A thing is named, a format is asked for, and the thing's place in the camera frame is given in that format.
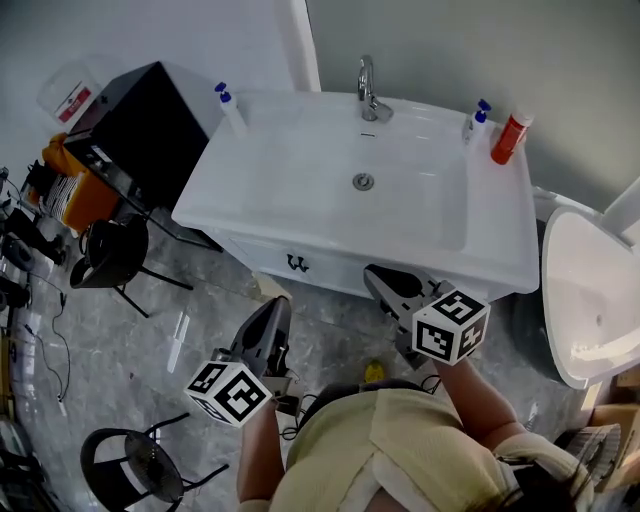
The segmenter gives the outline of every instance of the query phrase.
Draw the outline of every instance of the drain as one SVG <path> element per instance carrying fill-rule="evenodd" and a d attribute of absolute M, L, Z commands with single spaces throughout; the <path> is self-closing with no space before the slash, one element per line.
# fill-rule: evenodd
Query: drain
<path fill-rule="evenodd" d="M 353 177 L 353 186 L 358 190 L 370 190 L 373 187 L 373 176 L 366 172 L 361 172 Z"/>

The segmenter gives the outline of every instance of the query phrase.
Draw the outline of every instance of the red bottle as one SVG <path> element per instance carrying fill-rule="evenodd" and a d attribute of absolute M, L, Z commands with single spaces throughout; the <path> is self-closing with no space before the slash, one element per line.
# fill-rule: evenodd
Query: red bottle
<path fill-rule="evenodd" d="M 524 138 L 527 129 L 533 123 L 533 115 L 527 114 L 520 109 L 509 116 L 509 120 L 502 130 L 502 134 L 491 151 L 491 158 L 497 164 L 506 164 L 518 143 Z"/>

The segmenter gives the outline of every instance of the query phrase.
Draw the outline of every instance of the bathroom vanity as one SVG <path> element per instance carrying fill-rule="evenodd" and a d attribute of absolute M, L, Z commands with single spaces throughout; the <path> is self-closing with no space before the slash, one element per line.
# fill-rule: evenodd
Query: bathroom vanity
<path fill-rule="evenodd" d="M 494 300 L 538 287 L 529 172 L 520 148 L 473 153 L 465 114 L 384 99 L 365 121 L 355 94 L 238 94 L 248 126 L 223 119 L 173 211 L 254 271 L 369 297 L 370 263 L 418 267 Z"/>

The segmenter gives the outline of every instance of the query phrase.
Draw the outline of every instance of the black box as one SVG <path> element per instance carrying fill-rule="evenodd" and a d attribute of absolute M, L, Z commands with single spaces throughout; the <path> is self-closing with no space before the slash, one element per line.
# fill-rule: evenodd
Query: black box
<path fill-rule="evenodd" d="M 109 82 L 71 129 L 65 147 L 94 172 L 117 166 L 145 204 L 172 210 L 208 141 L 156 62 Z"/>

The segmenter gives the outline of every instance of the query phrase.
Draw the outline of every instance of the sink basin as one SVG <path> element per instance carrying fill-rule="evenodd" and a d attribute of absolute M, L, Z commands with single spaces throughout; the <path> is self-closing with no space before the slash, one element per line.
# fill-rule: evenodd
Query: sink basin
<path fill-rule="evenodd" d="M 249 134 L 220 123 L 178 223 L 426 267 L 490 299 L 537 288 L 523 151 L 498 166 L 487 134 L 468 155 L 465 115 L 420 103 L 383 99 L 395 112 L 383 124 L 360 117 L 355 94 L 237 97 Z M 360 174 L 369 190 L 354 186 Z"/>

